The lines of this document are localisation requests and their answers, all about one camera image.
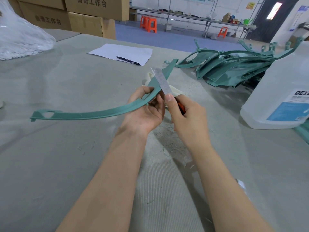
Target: white plastic bottle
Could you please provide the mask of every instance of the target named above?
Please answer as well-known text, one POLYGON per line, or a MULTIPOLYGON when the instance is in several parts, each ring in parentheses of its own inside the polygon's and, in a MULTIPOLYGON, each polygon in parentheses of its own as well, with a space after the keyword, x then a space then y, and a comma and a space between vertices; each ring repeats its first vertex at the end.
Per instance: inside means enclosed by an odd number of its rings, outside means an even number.
POLYGON ((294 128, 309 117, 309 42, 266 70, 240 115, 253 129, 294 128))

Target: silver blade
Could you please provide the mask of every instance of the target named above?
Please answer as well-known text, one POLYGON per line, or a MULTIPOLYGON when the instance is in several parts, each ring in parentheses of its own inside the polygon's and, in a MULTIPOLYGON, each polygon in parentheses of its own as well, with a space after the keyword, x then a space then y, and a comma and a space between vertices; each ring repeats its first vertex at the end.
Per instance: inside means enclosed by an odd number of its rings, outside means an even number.
POLYGON ((154 76, 156 77, 157 81, 160 84, 160 87, 164 94, 173 94, 170 86, 168 85, 168 81, 165 79, 165 76, 162 73, 162 69, 154 68, 152 69, 154 76))

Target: hand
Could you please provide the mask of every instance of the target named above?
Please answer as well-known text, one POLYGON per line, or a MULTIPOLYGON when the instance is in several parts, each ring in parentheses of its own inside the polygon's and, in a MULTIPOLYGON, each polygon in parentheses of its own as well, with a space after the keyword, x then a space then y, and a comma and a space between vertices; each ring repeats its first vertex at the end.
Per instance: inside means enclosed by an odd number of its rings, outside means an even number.
POLYGON ((211 147, 208 134, 206 109, 181 94, 176 97, 184 105, 186 113, 181 114, 177 101, 171 94, 165 95, 165 102, 172 116, 174 131, 192 153, 195 148, 211 147))
MULTIPOLYGON (((129 98, 128 103, 131 103, 138 98, 142 98, 145 94, 151 93, 153 87, 141 86, 129 98)), ((138 129, 148 135, 159 124, 161 124, 165 114, 165 104, 160 94, 149 102, 149 105, 144 105, 130 113, 127 113, 121 128, 138 129)))

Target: person's right hand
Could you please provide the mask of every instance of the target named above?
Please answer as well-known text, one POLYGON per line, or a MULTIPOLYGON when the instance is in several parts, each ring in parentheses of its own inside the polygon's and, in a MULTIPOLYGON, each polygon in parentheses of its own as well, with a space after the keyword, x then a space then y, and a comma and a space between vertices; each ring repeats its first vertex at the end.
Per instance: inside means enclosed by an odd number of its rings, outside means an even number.
POLYGON ((211 147, 206 109, 183 94, 176 98, 186 109, 184 115, 181 114, 174 96, 171 94, 165 95, 165 102, 171 113, 172 122, 174 123, 174 131, 177 132, 191 153, 196 148, 211 147))

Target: door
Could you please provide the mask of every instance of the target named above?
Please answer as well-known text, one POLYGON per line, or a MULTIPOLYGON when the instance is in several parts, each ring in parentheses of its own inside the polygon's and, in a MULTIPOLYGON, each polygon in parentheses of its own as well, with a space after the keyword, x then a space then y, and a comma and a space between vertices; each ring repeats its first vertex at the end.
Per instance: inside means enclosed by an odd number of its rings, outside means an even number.
POLYGON ((256 30, 248 33, 246 39, 270 43, 291 10, 299 0, 265 0, 253 25, 256 30))

